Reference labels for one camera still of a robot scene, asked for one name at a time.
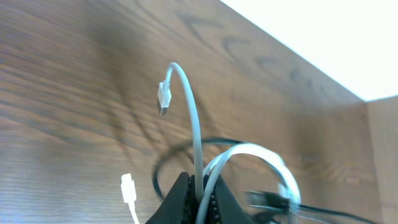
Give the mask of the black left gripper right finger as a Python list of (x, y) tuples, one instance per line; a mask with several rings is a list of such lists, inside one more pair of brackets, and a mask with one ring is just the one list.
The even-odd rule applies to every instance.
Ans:
[(254, 224), (219, 176), (211, 193), (205, 224)]

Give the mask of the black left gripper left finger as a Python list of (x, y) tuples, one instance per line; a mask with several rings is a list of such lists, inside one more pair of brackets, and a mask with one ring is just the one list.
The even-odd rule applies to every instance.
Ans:
[(191, 177), (182, 172), (157, 211), (146, 224), (194, 223), (195, 193)]

